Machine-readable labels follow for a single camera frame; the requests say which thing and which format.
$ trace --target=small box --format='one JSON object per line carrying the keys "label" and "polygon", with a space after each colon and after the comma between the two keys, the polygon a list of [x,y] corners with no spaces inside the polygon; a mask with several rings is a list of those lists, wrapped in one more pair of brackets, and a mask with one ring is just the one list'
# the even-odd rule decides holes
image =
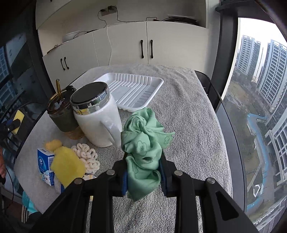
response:
{"label": "small box", "polygon": [[46,150],[45,148],[39,148],[37,150],[38,166],[40,177],[48,185],[54,185],[54,171],[50,169],[53,159],[55,157],[53,152]]}

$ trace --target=black lid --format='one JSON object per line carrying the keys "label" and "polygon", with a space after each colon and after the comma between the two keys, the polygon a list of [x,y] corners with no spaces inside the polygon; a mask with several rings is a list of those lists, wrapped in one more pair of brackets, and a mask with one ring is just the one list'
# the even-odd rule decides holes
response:
{"label": "black lid", "polygon": [[73,93],[71,102],[73,104],[83,104],[98,98],[107,89],[108,85],[104,82],[89,83]]}

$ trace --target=jar handle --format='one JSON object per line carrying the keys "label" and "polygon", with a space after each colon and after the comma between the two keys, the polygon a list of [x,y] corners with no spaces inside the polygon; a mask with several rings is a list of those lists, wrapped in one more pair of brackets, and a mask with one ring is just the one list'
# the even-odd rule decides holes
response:
{"label": "jar handle", "polygon": [[121,132],[119,128],[112,122],[112,120],[109,117],[106,117],[105,120],[102,120],[100,122],[112,136],[111,143],[114,144],[116,147],[120,147],[122,141],[121,141]]}

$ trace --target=sky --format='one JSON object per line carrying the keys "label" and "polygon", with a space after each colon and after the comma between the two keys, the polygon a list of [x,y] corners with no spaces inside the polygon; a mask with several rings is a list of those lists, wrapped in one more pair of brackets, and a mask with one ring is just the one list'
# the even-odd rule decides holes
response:
{"label": "sky", "polygon": [[287,46],[287,42],[282,36],[281,32],[277,26],[273,23],[269,23],[262,20],[241,18],[240,19],[240,39],[239,39],[239,48],[241,45],[242,36],[250,36],[255,40],[261,42],[259,57],[257,61],[257,66],[255,68],[254,76],[259,77],[261,66],[264,65],[265,56],[267,51],[267,45],[270,43],[271,39]]}

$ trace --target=blue gripper pad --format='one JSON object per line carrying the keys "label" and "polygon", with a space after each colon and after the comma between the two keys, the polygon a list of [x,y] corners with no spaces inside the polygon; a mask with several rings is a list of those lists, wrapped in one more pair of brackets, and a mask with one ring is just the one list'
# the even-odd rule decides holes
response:
{"label": "blue gripper pad", "polygon": [[122,195],[127,193],[127,170],[123,174],[123,185],[122,185]]}
{"label": "blue gripper pad", "polygon": [[163,192],[164,195],[166,196],[166,194],[167,194],[166,176],[165,176],[164,171],[163,171],[163,168],[162,168],[162,162],[161,162],[161,160],[159,161],[158,170],[160,171],[160,175],[161,175],[160,185],[161,185],[161,188],[162,188],[162,192]]}

